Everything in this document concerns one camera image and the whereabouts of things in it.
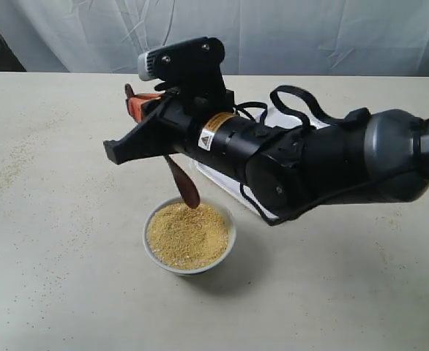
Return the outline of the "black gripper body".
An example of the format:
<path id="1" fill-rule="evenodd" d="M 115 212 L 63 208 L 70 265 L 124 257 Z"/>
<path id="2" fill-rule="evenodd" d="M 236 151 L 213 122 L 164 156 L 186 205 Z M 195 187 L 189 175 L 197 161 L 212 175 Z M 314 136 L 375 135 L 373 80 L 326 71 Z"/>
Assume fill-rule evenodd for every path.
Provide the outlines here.
<path id="1" fill-rule="evenodd" d="M 196 97 L 184 103 L 175 91 L 143 105 L 145 118 L 120 140 L 103 142 L 107 158 L 116 165 L 167 154 L 184 154 L 199 162 L 209 151 L 198 146 L 205 124 L 220 112 L 234 111 L 234 92 L 214 102 Z"/>

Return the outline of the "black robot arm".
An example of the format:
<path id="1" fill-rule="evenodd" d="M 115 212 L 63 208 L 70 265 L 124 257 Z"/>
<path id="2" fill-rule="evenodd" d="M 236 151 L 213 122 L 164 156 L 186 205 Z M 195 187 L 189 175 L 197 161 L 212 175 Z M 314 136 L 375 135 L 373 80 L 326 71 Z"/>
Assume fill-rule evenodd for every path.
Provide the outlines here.
<path id="1" fill-rule="evenodd" d="M 274 98 L 280 112 L 299 119 L 297 127 L 241 117 L 224 88 L 189 94 L 174 88 L 144 103 L 136 127 L 105 141 L 105 152 L 118 165 L 184 154 L 234 180 L 271 226 L 320 205 L 411 202 L 428 188 L 429 119 L 365 108 L 336 119 L 308 91 L 277 91 L 309 107 L 304 114 Z"/>

